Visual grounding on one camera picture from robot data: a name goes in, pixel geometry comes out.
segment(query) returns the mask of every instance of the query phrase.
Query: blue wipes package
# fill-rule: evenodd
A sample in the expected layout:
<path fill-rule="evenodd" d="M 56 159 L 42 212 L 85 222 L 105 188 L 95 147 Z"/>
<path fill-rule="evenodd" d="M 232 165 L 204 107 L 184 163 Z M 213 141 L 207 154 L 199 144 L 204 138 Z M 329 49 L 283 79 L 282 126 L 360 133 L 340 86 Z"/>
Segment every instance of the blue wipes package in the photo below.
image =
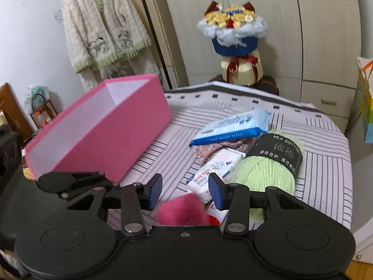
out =
<path fill-rule="evenodd" d="M 190 146 L 259 136 L 268 132 L 269 117 L 270 113 L 266 110 L 253 109 L 212 122 L 194 137 Z"/>

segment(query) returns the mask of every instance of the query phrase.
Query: wooden floor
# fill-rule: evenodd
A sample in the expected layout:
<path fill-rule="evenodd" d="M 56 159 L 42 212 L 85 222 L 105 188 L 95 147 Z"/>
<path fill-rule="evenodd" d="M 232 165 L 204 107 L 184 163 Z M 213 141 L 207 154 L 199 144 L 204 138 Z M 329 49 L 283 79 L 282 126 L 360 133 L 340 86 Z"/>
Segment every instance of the wooden floor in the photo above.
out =
<path fill-rule="evenodd" d="M 352 261 L 346 272 L 351 280 L 372 280 L 373 264 Z"/>

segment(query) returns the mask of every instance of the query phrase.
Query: striped tablecloth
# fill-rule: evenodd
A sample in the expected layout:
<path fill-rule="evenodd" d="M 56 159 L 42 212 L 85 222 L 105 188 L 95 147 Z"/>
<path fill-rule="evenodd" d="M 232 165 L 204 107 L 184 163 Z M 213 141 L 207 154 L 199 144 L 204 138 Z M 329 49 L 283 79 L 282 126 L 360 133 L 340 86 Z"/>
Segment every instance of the striped tablecloth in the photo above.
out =
<path fill-rule="evenodd" d="M 185 194 L 186 180 L 199 168 L 193 148 L 189 148 L 195 134 L 217 119 L 262 108 L 271 113 L 271 130 L 292 134 L 303 143 L 303 164 L 294 196 L 350 228 L 352 171 L 348 140 L 313 105 L 221 82 L 172 90 L 165 97 L 171 123 L 133 165 L 121 186 L 146 183 L 155 173 L 161 173 L 163 191 L 157 206 Z M 143 213 L 149 226 L 157 223 L 156 212 L 157 208 Z M 120 210 L 109 212 L 108 223 L 120 227 Z M 250 228 L 259 225 L 251 223 Z"/>

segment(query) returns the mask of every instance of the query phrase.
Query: wooden headboard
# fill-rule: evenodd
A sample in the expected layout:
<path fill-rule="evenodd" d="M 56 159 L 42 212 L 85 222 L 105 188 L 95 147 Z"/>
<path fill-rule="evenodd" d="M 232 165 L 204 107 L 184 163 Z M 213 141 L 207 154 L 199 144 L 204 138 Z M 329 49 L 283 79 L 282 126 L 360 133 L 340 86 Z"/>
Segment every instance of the wooden headboard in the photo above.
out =
<path fill-rule="evenodd" d="M 8 83 L 0 87 L 0 110 L 3 111 L 12 130 L 19 133 L 22 141 L 31 137 L 33 131 L 14 99 Z"/>

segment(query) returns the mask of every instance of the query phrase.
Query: black label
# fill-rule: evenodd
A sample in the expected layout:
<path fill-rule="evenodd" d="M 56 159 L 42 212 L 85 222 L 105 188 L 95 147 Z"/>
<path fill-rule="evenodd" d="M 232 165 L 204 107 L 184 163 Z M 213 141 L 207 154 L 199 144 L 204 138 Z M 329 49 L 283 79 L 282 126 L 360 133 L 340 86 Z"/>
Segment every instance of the black label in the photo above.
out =
<path fill-rule="evenodd" d="M 298 179 L 303 157 L 299 147 L 284 136 L 268 133 L 261 136 L 247 152 L 246 157 L 261 156 L 284 165 Z"/>

